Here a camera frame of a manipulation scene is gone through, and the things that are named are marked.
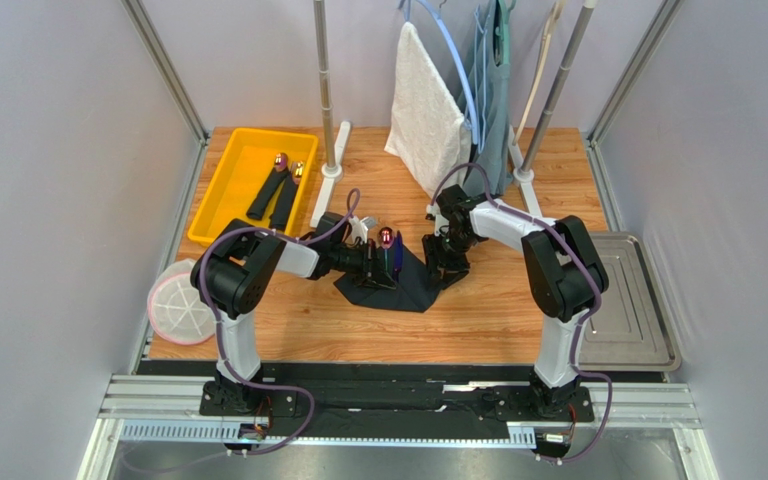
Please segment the iridescent spoon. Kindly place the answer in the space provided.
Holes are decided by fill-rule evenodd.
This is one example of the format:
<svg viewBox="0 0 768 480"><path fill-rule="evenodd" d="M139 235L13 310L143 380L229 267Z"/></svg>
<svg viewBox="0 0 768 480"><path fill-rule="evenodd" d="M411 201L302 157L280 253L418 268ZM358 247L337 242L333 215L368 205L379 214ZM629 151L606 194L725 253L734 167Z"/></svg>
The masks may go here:
<svg viewBox="0 0 768 480"><path fill-rule="evenodd" d="M383 262L386 268L391 267L390 250L396 243L395 232L389 226L384 226L378 231L378 244L382 250Z"/></svg>

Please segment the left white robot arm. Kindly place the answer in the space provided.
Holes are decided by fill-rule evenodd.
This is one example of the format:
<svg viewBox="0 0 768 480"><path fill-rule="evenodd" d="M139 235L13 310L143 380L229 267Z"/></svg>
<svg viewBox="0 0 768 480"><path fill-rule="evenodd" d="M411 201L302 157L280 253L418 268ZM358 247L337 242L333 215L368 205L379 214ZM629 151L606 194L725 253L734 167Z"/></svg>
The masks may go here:
<svg viewBox="0 0 768 480"><path fill-rule="evenodd" d="M268 406L274 388L260 388L255 310L277 272L317 280L333 271L360 289L393 290L397 283L358 217L325 213L299 239L233 220L197 260L190 275L200 299L216 316L219 358L203 388L206 416L253 415Z"/></svg>

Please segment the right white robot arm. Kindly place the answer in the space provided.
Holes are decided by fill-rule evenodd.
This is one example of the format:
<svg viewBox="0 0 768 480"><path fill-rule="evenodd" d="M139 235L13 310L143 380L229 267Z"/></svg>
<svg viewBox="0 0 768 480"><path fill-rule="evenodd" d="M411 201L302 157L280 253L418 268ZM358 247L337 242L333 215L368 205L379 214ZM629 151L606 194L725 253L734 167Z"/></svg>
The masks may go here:
<svg viewBox="0 0 768 480"><path fill-rule="evenodd" d="M583 221L533 216L503 201L468 196L453 185L427 209L436 230L423 237L432 286L446 289L467 276L471 248L495 240L522 253L532 298L544 315L541 346L530 376L528 404L537 417L568 408L581 375L577 360L582 325L600 307L609 286L603 262Z"/></svg>

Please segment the black paper napkin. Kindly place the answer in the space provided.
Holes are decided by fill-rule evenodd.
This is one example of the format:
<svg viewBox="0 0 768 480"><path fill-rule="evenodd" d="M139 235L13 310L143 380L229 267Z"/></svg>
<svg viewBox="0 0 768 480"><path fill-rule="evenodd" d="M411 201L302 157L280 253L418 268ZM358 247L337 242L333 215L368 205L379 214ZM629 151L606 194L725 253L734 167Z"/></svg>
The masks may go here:
<svg viewBox="0 0 768 480"><path fill-rule="evenodd" d="M395 290L357 286L349 274L338 278L334 286L355 306L412 313L427 311L441 293L440 287L431 284L423 260L407 246L402 247L402 270Z"/></svg>

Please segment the purple iridescent knife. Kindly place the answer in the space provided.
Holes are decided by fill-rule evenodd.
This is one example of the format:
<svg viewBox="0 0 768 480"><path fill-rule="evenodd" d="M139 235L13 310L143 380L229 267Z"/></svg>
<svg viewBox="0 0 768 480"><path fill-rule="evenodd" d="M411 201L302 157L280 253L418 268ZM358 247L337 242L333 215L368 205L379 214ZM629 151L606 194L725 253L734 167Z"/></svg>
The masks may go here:
<svg viewBox="0 0 768 480"><path fill-rule="evenodd" d="M393 257L394 257L393 267L392 267L392 278L396 282L398 282L399 276L403 269L403 257L404 257L404 243L403 243L403 239L400 231L396 231L394 244L391 250L393 251Z"/></svg>

